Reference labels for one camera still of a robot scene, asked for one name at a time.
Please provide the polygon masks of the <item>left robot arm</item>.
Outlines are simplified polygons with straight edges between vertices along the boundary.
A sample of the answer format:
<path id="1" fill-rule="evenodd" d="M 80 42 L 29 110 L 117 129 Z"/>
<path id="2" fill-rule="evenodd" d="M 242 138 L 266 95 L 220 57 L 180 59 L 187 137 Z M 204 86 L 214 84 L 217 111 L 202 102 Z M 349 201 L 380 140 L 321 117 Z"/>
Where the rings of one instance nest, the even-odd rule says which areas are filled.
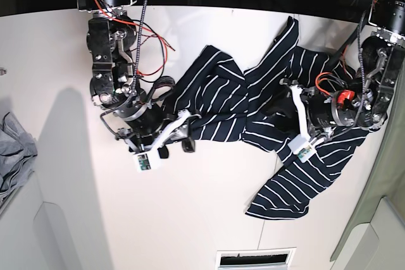
<path id="1" fill-rule="evenodd" d="M 372 0 L 349 39 L 308 84 L 284 78 L 281 92 L 265 106 L 301 135 L 369 130 L 386 119 L 404 63 L 404 0 Z"/>

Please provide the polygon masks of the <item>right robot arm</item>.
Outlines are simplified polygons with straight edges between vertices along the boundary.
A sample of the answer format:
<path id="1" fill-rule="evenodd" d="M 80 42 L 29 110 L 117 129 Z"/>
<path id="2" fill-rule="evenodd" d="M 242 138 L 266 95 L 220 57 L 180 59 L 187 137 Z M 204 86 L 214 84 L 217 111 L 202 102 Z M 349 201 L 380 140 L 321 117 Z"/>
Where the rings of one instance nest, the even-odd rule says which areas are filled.
<path id="1" fill-rule="evenodd" d="M 142 2 L 142 15 L 147 2 Z M 144 17 L 133 20 L 127 15 L 124 8 L 133 3 L 134 0 L 77 0 L 80 11 L 92 14 L 86 38 L 92 56 L 90 96 L 102 109 L 100 119 L 105 125 L 109 114 L 125 122 L 125 128 L 107 129 L 141 159 L 153 151 L 159 158 L 167 158 L 169 142 L 180 142 L 184 152 L 194 152 L 190 124 L 196 116 L 187 110 L 166 114 L 160 106 L 174 92 L 174 79 L 160 75 L 151 81 L 148 92 L 140 85 L 146 79 L 139 71 L 143 30 L 159 40 L 163 54 L 169 45 L 145 24 Z"/>

